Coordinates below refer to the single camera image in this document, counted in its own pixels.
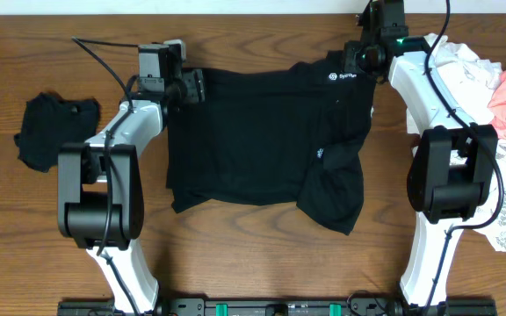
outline folded black cloth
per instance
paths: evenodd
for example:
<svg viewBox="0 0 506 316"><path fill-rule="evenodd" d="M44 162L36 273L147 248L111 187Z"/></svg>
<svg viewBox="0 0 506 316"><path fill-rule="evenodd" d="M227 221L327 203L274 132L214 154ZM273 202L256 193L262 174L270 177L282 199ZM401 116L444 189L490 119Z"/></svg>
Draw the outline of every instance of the folded black cloth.
<svg viewBox="0 0 506 316"><path fill-rule="evenodd" d="M58 163L61 145L95 135L99 109L94 99L66 101L40 93L26 103L21 133L15 135L18 158L31 169L48 172Z"/></svg>
<svg viewBox="0 0 506 316"><path fill-rule="evenodd" d="M251 75L204 69L206 101L170 111L173 209L210 198L297 201L319 224L348 234L364 202L358 151L375 81L343 74L341 54Z"/></svg>

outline crumpled white fabric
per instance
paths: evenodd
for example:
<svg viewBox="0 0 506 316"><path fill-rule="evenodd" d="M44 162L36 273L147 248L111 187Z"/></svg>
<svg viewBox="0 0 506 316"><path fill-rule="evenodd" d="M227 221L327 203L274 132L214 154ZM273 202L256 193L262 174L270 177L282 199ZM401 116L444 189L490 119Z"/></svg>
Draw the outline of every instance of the crumpled white fabric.
<svg viewBox="0 0 506 316"><path fill-rule="evenodd" d="M436 37L435 34L429 34L425 39L432 45ZM487 106L500 84L501 63L480 60L466 44L447 43L447 40L448 37L443 36L440 40L442 44L433 51L437 57L435 62L438 73L464 111L478 124L488 124L493 119L493 114ZM409 111L406 111L406 115L408 133L419 134ZM496 222L476 231L486 235L495 250L506 252L506 140L499 140L495 158L501 169L505 188L503 208ZM452 153L451 164L464 162L458 154ZM497 204L497 190L497 180L493 174L487 202L476 209L475 216L468 220L467 224L480 224L491 217Z"/></svg>

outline wooden table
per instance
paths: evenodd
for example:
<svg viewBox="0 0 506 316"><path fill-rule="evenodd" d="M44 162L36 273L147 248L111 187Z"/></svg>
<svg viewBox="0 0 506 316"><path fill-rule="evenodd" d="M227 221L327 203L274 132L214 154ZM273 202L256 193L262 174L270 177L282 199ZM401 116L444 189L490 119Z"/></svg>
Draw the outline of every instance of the wooden table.
<svg viewBox="0 0 506 316"><path fill-rule="evenodd" d="M412 34L438 32L442 15L410 15ZM105 70L69 40L149 43L180 38L189 66L241 72L316 61L357 39L354 15L0 17L0 315L51 315L65 298L108 298L96 263L56 225L56 168L43 174L17 159L25 101L43 90L95 97L99 129L122 95ZM447 33L506 68L506 16L457 15ZM125 80L135 50L94 47ZM164 294L211 298L346 298L358 289L393 293L409 258L415 212L405 189L411 163L405 105L377 88L372 131L361 153L365 206L350 236L318 226L295 204L254 207L210 201L176 215L165 189L167 135L141 157L146 201L142 244ZM448 280L451 296L496 299L506 315L506 253L466 232Z"/></svg>

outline black t-shirt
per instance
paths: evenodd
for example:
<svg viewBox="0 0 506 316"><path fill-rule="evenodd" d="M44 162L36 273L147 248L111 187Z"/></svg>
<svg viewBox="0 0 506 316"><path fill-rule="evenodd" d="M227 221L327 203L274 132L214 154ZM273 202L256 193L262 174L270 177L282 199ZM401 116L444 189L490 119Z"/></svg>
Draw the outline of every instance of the black t-shirt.
<svg viewBox="0 0 506 316"><path fill-rule="evenodd" d="M364 201L358 151L370 131L375 81L341 73L341 52L287 71L204 69L206 101L169 114L173 209L210 198L297 201L348 234Z"/></svg>

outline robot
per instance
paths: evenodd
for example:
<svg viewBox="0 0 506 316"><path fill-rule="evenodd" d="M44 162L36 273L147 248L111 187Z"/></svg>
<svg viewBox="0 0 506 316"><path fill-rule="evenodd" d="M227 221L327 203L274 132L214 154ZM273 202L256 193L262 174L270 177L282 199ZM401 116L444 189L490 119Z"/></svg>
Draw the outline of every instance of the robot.
<svg viewBox="0 0 506 316"><path fill-rule="evenodd" d="M183 71L186 48L176 39L137 46L140 73L123 88L125 97L117 116L103 132L81 144L66 144L60 152L60 231L95 259L114 299L62 302L57 315L496 315L493 300L446 298L446 279L462 233L461 229L452 230L473 218L476 206L488 197L496 132L492 126L477 126L452 98L435 69L434 58L427 56L427 42L422 37L408 36L402 0L371 1L358 24L363 27L362 36L345 44L343 72L389 81L407 104L422 135L408 173L408 198L417 211L416 232L398 297L351 295L343 301L285 302L203 298L166 301L161 297L159 283L149 271L138 239L144 216L138 158L150 140L162 132L174 104L196 104L206 97L200 69ZM92 55L82 41L99 44L74 41ZM130 92L134 82L138 90ZM438 92L449 107L443 105ZM470 139L469 130L462 128L454 116L469 124L475 137ZM450 166L452 150L467 157L466 165ZM83 183L95 182L106 182L108 191L83 191Z"/></svg>

